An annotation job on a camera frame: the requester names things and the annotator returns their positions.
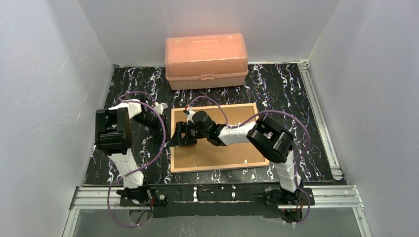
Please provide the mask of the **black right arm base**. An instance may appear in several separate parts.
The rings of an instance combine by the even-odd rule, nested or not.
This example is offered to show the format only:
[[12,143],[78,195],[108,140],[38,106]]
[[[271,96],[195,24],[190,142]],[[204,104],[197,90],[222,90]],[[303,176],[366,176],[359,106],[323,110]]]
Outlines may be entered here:
[[267,188],[263,192],[265,204],[273,205],[290,205],[300,208],[302,205],[314,205],[315,199],[311,188],[303,188],[303,192],[296,189],[295,192],[289,192],[282,188]]

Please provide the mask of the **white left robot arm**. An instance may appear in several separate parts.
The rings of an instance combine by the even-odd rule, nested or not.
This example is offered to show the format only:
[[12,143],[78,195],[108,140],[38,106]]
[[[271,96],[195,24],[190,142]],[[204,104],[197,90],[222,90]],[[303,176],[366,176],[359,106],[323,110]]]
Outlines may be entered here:
[[[138,99],[132,99],[111,108],[96,111],[96,147],[115,164],[123,178],[125,188],[142,187],[145,184],[142,170],[161,156],[169,135],[164,115],[166,108],[168,108],[166,103],[155,102],[153,105],[148,105]],[[133,145],[131,120],[162,135],[162,145],[158,154],[142,168],[137,166],[131,151]]]

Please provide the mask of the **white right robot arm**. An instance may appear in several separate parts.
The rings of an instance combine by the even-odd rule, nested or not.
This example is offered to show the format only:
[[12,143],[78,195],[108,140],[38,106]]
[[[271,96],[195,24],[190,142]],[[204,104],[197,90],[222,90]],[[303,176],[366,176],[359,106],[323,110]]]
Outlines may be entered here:
[[295,168],[294,136],[270,117],[259,112],[243,123],[230,125],[213,121],[205,111],[184,110],[186,121],[177,122],[170,147],[195,145],[207,139],[215,146],[251,143],[266,159],[275,164],[282,190],[302,190],[301,177]]

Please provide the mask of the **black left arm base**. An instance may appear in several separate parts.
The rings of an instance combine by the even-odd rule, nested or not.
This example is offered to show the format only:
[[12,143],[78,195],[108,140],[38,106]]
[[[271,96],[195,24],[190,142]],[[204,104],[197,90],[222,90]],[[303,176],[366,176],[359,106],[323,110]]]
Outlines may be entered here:
[[116,193],[121,197],[120,206],[164,207],[168,204],[168,191],[149,185],[135,189],[124,188]]

